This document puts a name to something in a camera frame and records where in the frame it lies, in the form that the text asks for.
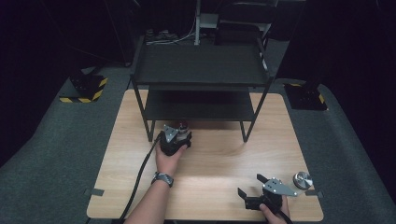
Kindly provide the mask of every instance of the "wooden tabletop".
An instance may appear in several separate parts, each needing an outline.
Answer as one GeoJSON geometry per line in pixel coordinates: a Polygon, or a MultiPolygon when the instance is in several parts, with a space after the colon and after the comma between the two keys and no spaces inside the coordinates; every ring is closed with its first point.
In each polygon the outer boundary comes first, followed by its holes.
{"type": "MultiPolygon", "coordinates": [[[[141,96],[145,101],[147,91],[141,91],[141,96]]],[[[257,105],[261,94],[251,93],[251,96],[252,103],[257,105]]],[[[157,121],[154,136],[163,125],[164,122],[157,121]]],[[[191,147],[180,159],[174,176],[166,219],[261,221],[260,211],[245,209],[237,188],[247,196],[260,196],[262,183],[256,174],[278,178],[293,188],[294,174],[309,173],[281,95],[267,95],[246,143],[238,122],[196,121],[189,122],[189,126],[191,147]]],[[[89,217],[121,216],[151,146],[134,91],[128,90],[94,187],[102,189],[104,194],[92,195],[87,210],[89,217]]],[[[147,191],[155,171],[155,155],[151,155],[130,211],[147,191]]],[[[288,197],[291,219],[322,220],[318,197],[299,193],[298,197],[288,197]]]]}

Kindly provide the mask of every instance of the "black stand base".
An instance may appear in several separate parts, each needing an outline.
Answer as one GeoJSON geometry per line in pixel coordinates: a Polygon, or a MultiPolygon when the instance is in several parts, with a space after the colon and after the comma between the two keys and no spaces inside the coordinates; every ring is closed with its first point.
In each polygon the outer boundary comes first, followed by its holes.
{"type": "Polygon", "coordinates": [[[292,109],[327,110],[326,103],[318,90],[308,91],[304,85],[284,84],[292,109]]]}
{"type": "Polygon", "coordinates": [[[102,94],[107,78],[102,76],[83,75],[66,80],[59,94],[64,103],[96,102],[102,94]]]}

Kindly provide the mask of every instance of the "yellow and black hazard tape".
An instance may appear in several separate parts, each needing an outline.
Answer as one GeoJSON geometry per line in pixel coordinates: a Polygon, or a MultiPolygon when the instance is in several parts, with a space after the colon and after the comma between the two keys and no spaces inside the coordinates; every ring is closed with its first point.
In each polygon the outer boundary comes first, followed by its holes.
{"type": "MultiPolygon", "coordinates": [[[[300,85],[300,84],[290,84],[290,85],[291,85],[291,86],[296,86],[296,87],[302,87],[302,85],[300,85]]],[[[323,95],[322,95],[322,94],[319,94],[318,98],[319,98],[320,102],[321,102],[322,104],[324,104],[324,97],[323,97],[323,95]]]]}
{"type": "Polygon", "coordinates": [[[102,79],[102,81],[99,83],[98,89],[96,90],[96,93],[93,95],[92,98],[88,97],[59,97],[59,100],[64,103],[91,103],[91,102],[96,102],[99,97],[102,95],[103,89],[105,88],[105,85],[107,83],[107,77],[102,79]]]}

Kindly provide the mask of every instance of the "wristwatch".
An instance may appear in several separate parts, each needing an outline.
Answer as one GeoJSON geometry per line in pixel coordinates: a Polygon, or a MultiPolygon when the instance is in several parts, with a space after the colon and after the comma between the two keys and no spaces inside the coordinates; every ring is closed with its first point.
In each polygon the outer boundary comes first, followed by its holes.
{"type": "Polygon", "coordinates": [[[173,178],[170,175],[166,175],[160,172],[155,172],[154,178],[152,178],[151,184],[153,184],[156,180],[165,181],[166,184],[169,185],[169,188],[173,186],[173,178]]]}

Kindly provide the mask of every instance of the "black metal shelf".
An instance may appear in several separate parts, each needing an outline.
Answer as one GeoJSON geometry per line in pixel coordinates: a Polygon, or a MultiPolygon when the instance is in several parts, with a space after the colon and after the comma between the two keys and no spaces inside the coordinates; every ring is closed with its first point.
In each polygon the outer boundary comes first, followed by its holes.
{"type": "Polygon", "coordinates": [[[248,140],[274,80],[262,65],[262,46],[148,46],[143,40],[134,55],[131,83],[149,141],[156,120],[181,119],[239,121],[248,140]],[[139,86],[148,86],[146,105],[139,86]],[[264,87],[256,110],[249,87],[264,87]],[[244,121],[250,121],[247,132],[244,121]]]}
{"type": "Polygon", "coordinates": [[[149,90],[147,120],[252,121],[254,110],[245,91],[149,90]]]}

